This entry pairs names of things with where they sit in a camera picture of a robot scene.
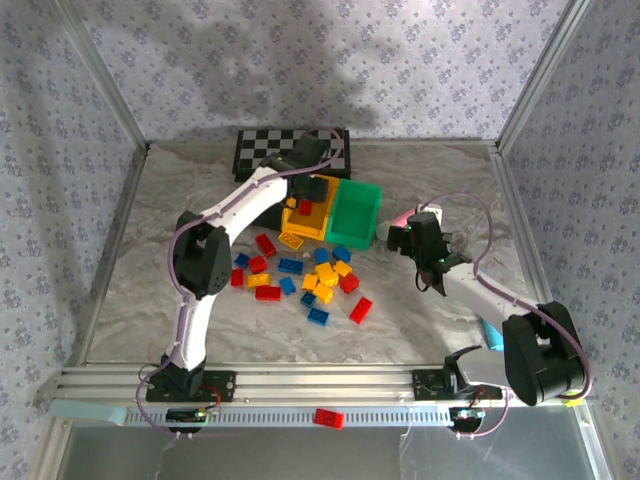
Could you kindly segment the pink and white object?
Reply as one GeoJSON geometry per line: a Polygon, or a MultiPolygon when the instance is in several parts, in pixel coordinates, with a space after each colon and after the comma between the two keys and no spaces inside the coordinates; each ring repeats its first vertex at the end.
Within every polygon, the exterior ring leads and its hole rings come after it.
{"type": "Polygon", "coordinates": [[[405,212],[404,214],[401,214],[400,216],[396,217],[394,220],[391,221],[391,224],[397,227],[404,227],[408,224],[408,219],[412,215],[417,213],[425,213],[425,212],[433,213],[436,216],[438,223],[439,224],[442,223],[442,219],[443,219],[442,207],[438,204],[429,204],[427,206],[417,205],[416,207],[405,212]]]}

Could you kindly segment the yellow plastic bin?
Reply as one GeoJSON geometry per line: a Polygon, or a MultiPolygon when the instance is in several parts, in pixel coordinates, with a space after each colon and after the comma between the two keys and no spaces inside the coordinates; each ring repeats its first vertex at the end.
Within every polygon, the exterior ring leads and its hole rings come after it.
{"type": "Polygon", "coordinates": [[[282,232],[289,232],[297,236],[319,241],[325,239],[341,179],[326,175],[320,175],[320,178],[328,181],[327,200],[322,203],[313,203],[312,214],[308,217],[301,216],[298,213],[298,208],[296,210],[283,209],[281,221],[282,232]]]}

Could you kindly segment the black and white chessboard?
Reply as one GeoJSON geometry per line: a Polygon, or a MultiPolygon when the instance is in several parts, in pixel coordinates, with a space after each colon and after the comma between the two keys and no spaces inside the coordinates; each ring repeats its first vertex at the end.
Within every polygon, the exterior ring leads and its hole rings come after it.
{"type": "Polygon", "coordinates": [[[347,129],[336,128],[335,132],[328,128],[307,129],[248,129],[237,134],[232,174],[236,182],[244,182],[259,166],[260,162],[272,153],[288,153],[302,136],[309,133],[327,143],[330,149],[323,157],[332,158],[331,164],[320,173],[350,179],[351,152],[350,134],[347,129]]]}

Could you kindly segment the green plastic bin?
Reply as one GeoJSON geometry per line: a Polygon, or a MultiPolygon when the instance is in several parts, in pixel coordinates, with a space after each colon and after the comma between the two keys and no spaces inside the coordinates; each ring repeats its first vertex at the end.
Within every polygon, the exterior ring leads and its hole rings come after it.
{"type": "Polygon", "coordinates": [[[376,230],[381,201],[381,187],[352,180],[341,180],[325,240],[347,248],[368,250],[376,230]]]}

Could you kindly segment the cyan block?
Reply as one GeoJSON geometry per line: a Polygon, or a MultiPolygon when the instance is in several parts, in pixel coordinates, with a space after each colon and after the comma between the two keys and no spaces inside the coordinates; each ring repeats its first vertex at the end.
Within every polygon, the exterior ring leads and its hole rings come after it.
{"type": "Polygon", "coordinates": [[[482,320],[482,326],[489,349],[492,351],[503,351],[504,340],[500,331],[490,322],[487,322],[485,320],[482,320]]]}

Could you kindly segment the small circuit board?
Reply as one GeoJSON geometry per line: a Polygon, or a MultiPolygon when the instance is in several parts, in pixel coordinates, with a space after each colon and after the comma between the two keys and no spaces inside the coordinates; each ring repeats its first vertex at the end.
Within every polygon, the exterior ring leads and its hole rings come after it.
{"type": "Polygon", "coordinates": [[[450,408],[449,416],[453,422],[452,431],[460,434],[474,434],[481,428],[486,412],[479,408],[450,408]]]}
{"type": "Polygon", "coordinates": [[[165,414],[165,421],[168,423],[204,423],[207,416],[207,408],[171,408],[165,414]]]}

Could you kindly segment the light blue flat piece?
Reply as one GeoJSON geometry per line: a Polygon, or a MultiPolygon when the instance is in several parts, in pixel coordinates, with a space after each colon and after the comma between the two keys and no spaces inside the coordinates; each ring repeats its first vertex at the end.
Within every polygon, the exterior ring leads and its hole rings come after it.
{"type": "Polygon", "coordinates": [[[88,420],[123,425],[128,409],[124,406],[69,399],[54,399],[49,413],[57,417],[88,420]]]}

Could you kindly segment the aluminium side rail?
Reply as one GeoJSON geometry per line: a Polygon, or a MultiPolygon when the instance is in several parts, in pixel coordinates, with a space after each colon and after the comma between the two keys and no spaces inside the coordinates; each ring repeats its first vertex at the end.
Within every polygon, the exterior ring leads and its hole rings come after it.
{"type": "Polygon", "coordinates": [[[527,291],[540,303],[548,303],[553,297],[542,261],[520,198],[509,164],[496,147],[489,149],[494,175],[514,237],[527,291]]]}
{"type": "Polygon", "coordinates": [[[103,253],[98,263],[96,277],[92,283],[88,297],[89,303],[79,324],[81,329],[74,343],[73,358],[70,360],[72,366],[86,365],[86,358],[93,341],[95,326],[118,258],[149,148],[150,144],[146,143],[142,148],[137,148],[132,156],[131,165],[127,171],[120,199],[106,237],[103,253]]]}

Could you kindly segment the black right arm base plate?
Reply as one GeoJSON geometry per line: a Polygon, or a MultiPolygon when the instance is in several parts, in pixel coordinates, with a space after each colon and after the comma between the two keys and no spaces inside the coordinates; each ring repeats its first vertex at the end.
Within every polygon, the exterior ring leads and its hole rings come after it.
{"type": "Polygon", "coordinates": [[[448,367],[411,371],[411,385],[416,401],[502,400],[499,387],[472,385],[448,367]]]}

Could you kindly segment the aluminium frame rail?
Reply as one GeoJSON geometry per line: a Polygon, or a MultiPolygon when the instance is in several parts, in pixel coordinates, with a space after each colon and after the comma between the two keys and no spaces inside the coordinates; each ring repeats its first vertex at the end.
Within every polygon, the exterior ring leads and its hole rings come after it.
{"type": "MultiPolygon", "coordinates": [[[[237,406],[312,406],[312,405],[399,405],[443,402],[451,405],[465,401],[416,401],[411,371],[440,369],[441,365],[394,364],[230,364],[213,365],[208,370],[236,373],[237,406]]],[[[140,381],[146,368],[135,364],[93,364],[68,368],[55,380],[54,399],[95,401],[132,405],[141,400],[152,405],[199,405],[214,402],[148,402],[150,384],[140,381]]],[[[472,385],[486,384],[506,388],[503,366],[494,357],[483,363],[461,363],[459,374],[472,385]]]]}

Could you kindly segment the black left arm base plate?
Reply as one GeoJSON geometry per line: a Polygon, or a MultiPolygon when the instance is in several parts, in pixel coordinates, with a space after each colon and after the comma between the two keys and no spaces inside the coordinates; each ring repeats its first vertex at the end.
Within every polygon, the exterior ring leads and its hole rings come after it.
{"type": "Polygon", "coordinates": [[[145,399],[169,403],[231,402],[235,380],[236,373],[231,370],[166,369],[152,377],[145,399]]]}

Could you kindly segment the aluminium frame post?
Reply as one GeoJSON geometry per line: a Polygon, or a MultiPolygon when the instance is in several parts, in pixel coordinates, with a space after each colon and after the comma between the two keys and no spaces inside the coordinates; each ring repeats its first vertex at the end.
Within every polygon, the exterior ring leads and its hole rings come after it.
{"type": "Polygon", "coordinates": [[[567,0],[524,89],[495,142],[497,152],[501,156],[505,156],[510,151],[518,135],[525,127],[537,102],[551,81],[565,51],[576,35],[592,1],[567,0]]]}
{"type": "Polygon", "coordinates": [[[133,111],[117,86],[114,75],[104,61],[73,0],[48,2],[127,137],[138,150],[147,152],[149,141],[139,127],[133,111]]]}

